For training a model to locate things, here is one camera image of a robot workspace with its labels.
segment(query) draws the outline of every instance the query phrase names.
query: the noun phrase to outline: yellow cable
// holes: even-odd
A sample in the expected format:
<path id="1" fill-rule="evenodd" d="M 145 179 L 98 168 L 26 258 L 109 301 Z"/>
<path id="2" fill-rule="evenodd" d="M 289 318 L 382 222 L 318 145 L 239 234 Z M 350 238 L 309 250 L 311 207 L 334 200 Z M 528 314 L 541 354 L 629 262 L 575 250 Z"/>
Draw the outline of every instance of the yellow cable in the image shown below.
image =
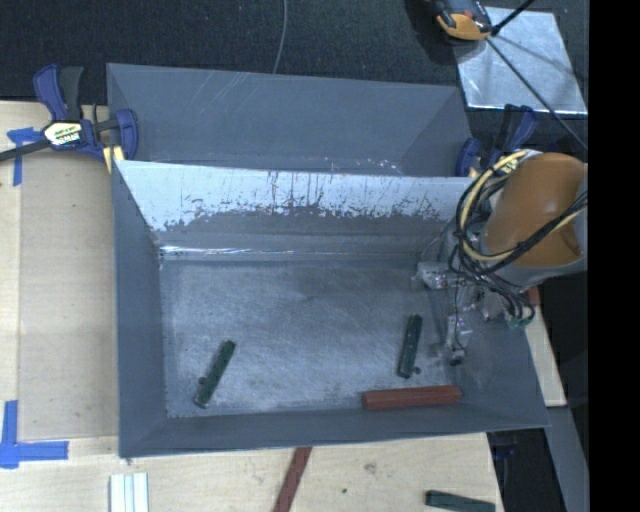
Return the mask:
<path id="1" fill-rule="evenodd" d="M 467 217 L 469 216 L 469 210 L 471 209 L 471 204 L 473 203 L 473 199 L 478 194 L 478 192 L 482 189 L 482 187 L 487 182 L 487 180 L 498 169 L 504 167 L 505 165 L 507 165 L 508 163 L 512 162 L 513 160 L 516 160 L 516 159 L 520 158 L 521 156 L 524 156 L 524 155 L 526 155 L 528 153 L 529 153 L 529 150 L 522 150 L 522 151 L 517 151 L 516 153 L 512 153 L 511 155 L 506 156 L 506 157 L 502 158 L 501 160 L 499 160 L 494 166 L 492 166 L 489 169 L 487 169 L 480 176 L 480 178 L 478 178 L 478 180 L 476 181 L 473 189 L 471 190 L 471 192 L 469 192 L 469 195 L 467 196 L 467 198 L 465 200 L 465 204 L 464 204 L 464 206 L 462 208 L 462 212 L 460 213 L 460 227 L 462 228 L 463 231 L 465 230 L 465 224 L 467 222 Z M 568 224 L 569 222 L 571 222 L 574 218 L 576 218 L 578 215 L 580 215 L 580 213 L 582 213 L 583 210 L 584 210 L 584 208 L 581 209 L 578 212 L 575 212 L 575 213 L 569 215 L 566 219 L 563 219 L 548 234 L 551 234 L 554 231 L 557 231 L 562 226 L 564 226 L 564 225 Z M 465 240 L 462 241 L 462 247 L 463 247 L 464 251 L 469 256 L 471 256 L 472 258 L 474 258 L 474 259 L 476 259 L 478 261 L 500 261 L 500 260 L 503 260 L 503 259 L 509 257 L 515 251 L 515 248 L 514 248 L 514 249 L 510 249 L 510 250 L 503 251 L 503 252 L 500 252 L 500 253 L 496 253 L 496 254 L 482 254 L 482 253 L 476 251 Z"/>

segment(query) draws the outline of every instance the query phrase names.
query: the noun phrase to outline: blue tape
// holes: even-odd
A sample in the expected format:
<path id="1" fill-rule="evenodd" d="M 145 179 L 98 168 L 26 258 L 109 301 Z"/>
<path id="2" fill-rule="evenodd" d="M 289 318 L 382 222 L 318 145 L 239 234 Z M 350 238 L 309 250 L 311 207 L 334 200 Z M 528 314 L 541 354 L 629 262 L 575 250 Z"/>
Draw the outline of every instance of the blue tape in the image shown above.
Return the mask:
<path id="1" fill-rule="evenodd" d="M 26 142 L 38 142 L 44 139 L 44 135 L 39 130 L 29 128 L 18 128 L 17 130 L 9 130 L 7 136 L 11 139 L 16 147 L 22 146 Z M 18 155 L 13 165 L 13 186 L 17 187 L 22 183 L 22 157 Z"/>
<path id="2" fill-rule="evenodd" d="M 5 402 L 0 442 L 0 468 L 16 469 L 20 462 L 68 459 L 69 441 L 19 443 L 18 401 Z"/>

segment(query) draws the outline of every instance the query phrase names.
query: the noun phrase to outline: wooden board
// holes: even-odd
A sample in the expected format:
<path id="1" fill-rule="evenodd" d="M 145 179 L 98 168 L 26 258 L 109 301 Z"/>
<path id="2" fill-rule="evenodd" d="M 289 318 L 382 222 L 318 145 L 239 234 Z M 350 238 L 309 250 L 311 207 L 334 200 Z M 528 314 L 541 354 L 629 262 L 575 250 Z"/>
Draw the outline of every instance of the wooden board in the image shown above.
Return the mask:
<path id="1" fill-rule="evenodd" d="M 153 512 L 265 512 L 276 502 L 292 449 L 119 459 L 117 438 L 78 439 L 69 460 L 0 470 L 3 510 L 107 510 L 112 474 L 145 472 Z M 292 511 L 438 510 L 427 490 L 504 510 L 484 434 L 314 448 Z"/>

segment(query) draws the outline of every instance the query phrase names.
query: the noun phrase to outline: dark green marker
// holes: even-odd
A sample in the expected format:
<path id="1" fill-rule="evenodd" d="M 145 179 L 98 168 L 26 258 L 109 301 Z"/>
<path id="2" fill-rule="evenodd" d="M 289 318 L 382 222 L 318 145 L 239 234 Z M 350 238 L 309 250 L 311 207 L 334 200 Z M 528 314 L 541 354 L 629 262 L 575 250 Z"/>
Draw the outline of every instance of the dark green marker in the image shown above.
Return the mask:
<path id="1" fill-rule="evenodd" d="M 213 392 L 216 390 L 216 387 L 222 378 L 222 374 L 227 369 L 227 365 L 231 360 L 231 356 L 233 355 L 235 348 L 236 344 L 233 341 L 225 341 L 218 351 L 218 355 L 213 361 L 207 376 L 200 377 L 200 379 L 198 379 L 198 391 L 193 399 L 193 403 L 198 407 L 206 409 L 209 405 L 209 400 L 211 400 Z"/>

